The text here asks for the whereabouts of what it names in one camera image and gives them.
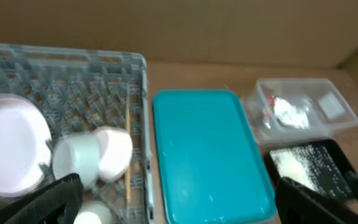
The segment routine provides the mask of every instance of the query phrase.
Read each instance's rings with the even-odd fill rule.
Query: white bowl
[[[99,173],[99,144],[92,133],[66,136],[53,150],[52,170],[56,179],[77,173],[84,189],[93,186]]]
[[[18,197],[41,183],[39,165],[50,164],[50,138],[37,107],[21,96],[0,94],[0,196]]]
[[[78,212],[74,224],[110,224],[110,209],[100,201],[86,202]]]
[[[94,131],[99,140],[99,177],[105,182],[120,178],[131,164],[132,139],[125,130],[103,126]]]

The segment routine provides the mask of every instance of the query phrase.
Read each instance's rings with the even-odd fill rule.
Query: dish rack
[[[125,128],[126,99],[130,94],[132,202],[126,205],[124,182],[98,181],[84,201],[102,200],[113,223],[153,223],[154,200],[150,171],[150,133],[146,61],[135,53],[61,49],[0,44],[0,93],[26,97],[42,112],[52,139],[93,131],[100,126]],[[50,168],[40,165],[45,180]],[[1,198],[0,208],[19,198]]]

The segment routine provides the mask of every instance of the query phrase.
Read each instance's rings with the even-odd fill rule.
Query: white paper
[[[333,92],[329,92],[318,101],[328,119],[334,119],[345,113],[345,109]]]

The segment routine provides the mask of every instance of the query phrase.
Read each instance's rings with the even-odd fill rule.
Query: teal tray
[[[269,176],[233,92],[161,91],[153,109],[169,223],[254,223],[275,215]]]

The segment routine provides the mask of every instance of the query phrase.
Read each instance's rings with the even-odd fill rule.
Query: plastic container
[[[284,125],[272,108],[271,97],[305,110],[307,128]],[[260,79],[254,93],[242,100],[259,145],[330,138],[339,130],[358,126],[357,116],[326,78]]]

